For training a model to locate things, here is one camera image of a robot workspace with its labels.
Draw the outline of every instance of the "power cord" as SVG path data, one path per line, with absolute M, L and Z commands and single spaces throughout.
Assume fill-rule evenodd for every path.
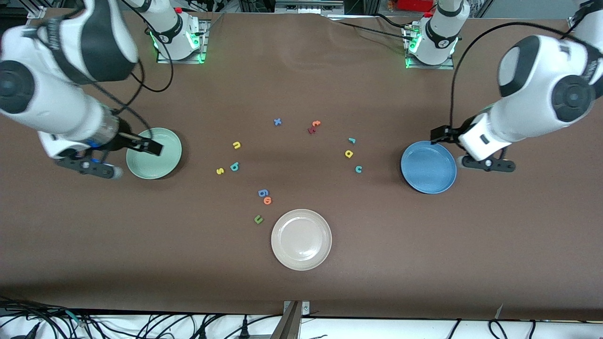
M 241 334 L 239 334 L 239 339 L 248 339 L 250 337 L 249 330 L 247 329 L 247 314 L 243 318 L 243 325 L 241 326 Z
M 456 331 L 456 328 L 458 327 L 458 325 L 461 323 L 461 319 L 458 318 L 456 320 L 456 323 L 454 324 L 454 326 L 452 326 L 452 330 L 450 331 L 450 334 L 448 335 L 448 339 L 452 339 L 452 336 L 454 335 L 454 332 Z
M 456 68 L 454 70 L 454 74 L 452 75 L 452 85 L 450 87 L 450 127 L 452 128 L 453 125 L 453 113 L 454 113 L 454 92 L 455 92 L 455 84 L 456 84 L 456 76 L 458 75 L 458 71 L 459 69 L 461 69 L 461 64 L 463 63 L 463 60 L 465 59 L 465 56 L 467 55 L 467 53 L 471 50 L 471 47 L 473 47 L 475 45 L 475 43 L 477 41 L 479 41 L 481 38 L 483 38 L 484 36 L 499 30 L 501 28 L 505 28 L 505 27 L 509 27 L 509 26 L 528 26 L 528 27 L 534 27 L 534 28 L 538 28 L 540 30 L 544 30 L 547 32 L 551 32 L 551 33 L 555 33 L 555 34 L 559 34 L 561 36 L 565 35 L 565 32 L 562 32 L 560 30 L 556 30 L 555 28 L 551 28 L 551 27 L 547 27 L 547 26 L 543 26 L 543 25 L 539 25 L 539 24 L 534 24 L 532 22 L 519 22 L 519 21 L 514 21 L 514 22 L 507 22 L 505 24 L 502 25 L 498 25 L 498 26 L 494 26 L 493 28 L 490 28 L 489 30 L 483 32 L 482 34 L 478 35 L 477 38 L 473 39 L 473 41 L 471 41 L 471 43 L 469 44 L 469 46 L 465 49 L 465 51 L 463 51 L 463 54 L 461 55 L 461 58 L 458 60 L 458 64 L 456 65 Z M 596 51 L 598 51 L 597 48 L 595 48 L 594 46 L 592 46 L 591 44 L 589 44 L 586 41 L 583 41 L 575 36 L 566 36 L 568 39 L 580 43 L 582 45 L 584 45 L 586 48 L 588 49 L 594 49 Z
M 530 322 L 532 323 L 532 328 L 529 331 L 528 339 L 532 339 L 532 336 L 534 335 L 534 331 L 536 330 L 536 320 L 530 320 Z M 503 336 L 504 339 L 509 339 L 507 337 L 507 333 L 502 328 L 502 325 L 496 319 L 492 319 L 492 320 L 490 320 L 488 322 L 488 329 L 490 330 L 490 334 L 492 335 L 492 337 L 494 337 L 496 339 L 501 339 L 499 336 L 497 336 L 496 334 L 494 334 L 494 330 L 492 329 L 492 324 L 496 324 L 498 326 L 498 328 L 500 329 L 500 332 L 502 333 L 502 336 Z
M 395 23 L 395 22 L 391 21 L 391 20 L 390 20 L 388 17 L 386 17 L 385 15 L 383 15 L 383 14 L 381 14 L 381 13 L 375 13 L 375 14 L 372 14 L 372 16 L 378 16 L 378 17 L 380 17 L 381 19 L 385 20 L 385 21 L 386 21 L 388 24 L 390 24 L 390 25 L 392 25 L 392 26 L 394 26 L 394 27 L 397 27 L 397 28 L 404 28 L 404 25 L 397 24 L 397 23 Z
M 257 323 L 257 322 L 259 322 L 261 320 L 268 319 L 268 318 L 280 317 L 281 315 L 282 314 L 266 315 L 265 317 L 257 318 L 255 320 L 250 321 L 247 325 L 251 325 L 253 323 Z M 237 328 L 234 331 L 232 331 L 230 334 L 228 334 L 226 337 L 224 337 L 224 339 L 230 338 L 231 335 L 234 335 L 235 333 L 239 332 L 241 329 L 243 329 L 243 326 L 241 326 L 240 328 Z
M 350 27 L 355 27 L 355 28 L 360 28 L 361 30 L 365 30 L 365 31 L 371 31 L 371 32 L 375 32 L 375 33 L 379 33 L 379 34 L 384 34 L 386 36 L 393 36 L 393 37 L 399 37 L 400 39 L 404 39 L 404 40 L 412 40 L 412 37 L 407 37 L 407 36 L 401 36 L 398 34 L 393 34 L 393 33 L 387 33 L 384 31 L 378 31 L 378 30 L 374 30 L 372 28 L 368 28 L 368 27 L 362 27 L 362 26 L 358 26 L 358 25 L 354 25 L 354 24 L 348 24 L 347 22 L 341 22 L 341 21 L 337 21 L 342 25 L 346 25 L 346 26 L 350 26 Z
M 147 121 L 140 114 L 138 114 L 130 106 L 124 104 L 121 100 L 117 99 L 117 97 L 115 97 L 113 94 L 111 94 L 109 91 L 107 91 L 104 87 L 102 87 L 98 83 L 91 83 L 91 85 L 94 88 L 98 89 L 101 93 L 103 93 L 104 95 L 106 95 L 109 99 L 111 99 L 115 103 L 119 104 L 121 106 L 121 108 L 127 110 L 133 116 L 135 116 L 136 119 L 138 119 L 144 125 L 144 127 L 149 131 L 149 139 L 151 139 L 151 140 L 153 139 L 153 131 L 151 130 L 151 127 L 149 126 L 149 124 L 147 123 Z

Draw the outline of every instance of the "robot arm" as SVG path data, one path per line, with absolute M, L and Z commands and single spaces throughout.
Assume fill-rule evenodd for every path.
M 86 10 L 75 18 L 55 17 L 4 34 L 0 113 L 37 130 L 46 153 L 59 165 L 115 178 L 120 171 L 111 164 L 91 166 L 93 150 L 107 154 L 128 147 L 159 155 L 162 146 L 132 134 L 124 120 L 78 86 L 123 80 L 138 59 L 114 0 L 84 4 Z
M 200 48 L 191 34 L 199 32 L 199 19 L 179 10 L 169 0 L 125 0 L 148 22 L 155 46 L 167 60 L 182 60 Z
M 419 21 L 420 35 L 409 52 L 427 65 L 445 62 L 453 53 L 469 11 L 467 0 L 438 1 L 434 15 Z
M 584 2 L 580 11 L 584 16 L 575 35 L 590 46 L 547 36 L 524 38 L 500 61 L 498 85 L 502 99 L 469 118 L 459 129 L 436 128 L 432 142 L 462 146 L 468 153 L 461 159 L 464 166 L 510 172 L 514 170 L 513 162 L 495 159 L 493 153 L 585 117 L 603 95 L 603 2 Z

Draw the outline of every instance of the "brown tabletop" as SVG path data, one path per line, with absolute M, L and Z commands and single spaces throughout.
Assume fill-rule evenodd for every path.
M 142 22 L 126 18 L 149 86 L 162 87 L 169 65 L 154 63 Z M 467 21 L 456 58 L 502 22 Z M 474 47 L 456 124 L 499 99 L 498 61 L 533 33 L 506 28 Z M 185 145 L 165 180 L 132 175 L 125 150 L 109 157 L 125 168 L 121 180 L 59 168 L 35 131 L 2 119 L 2 294 L 79 308 L 266 314 L 305 299 L 320 315 L 492 318 L 504 303 L 505 318 L 603 317 L 601 103 L 570 128 L 510 147 L 515 173 L 459 170 L 448 191 L 426 195 L 401 178 L 400 156 L 447 123 L 452 72 L 405 69 L 396 38 L 313 14 L 227 14 L 206 63 L 174 68 L 166 92 L 132 105 Z M 136 83 L 106 88 L 126 100 Z M 332 230 L 329 257 L 311 271 L 285 268 L 270 247 L 276 220 L 297 208 Z

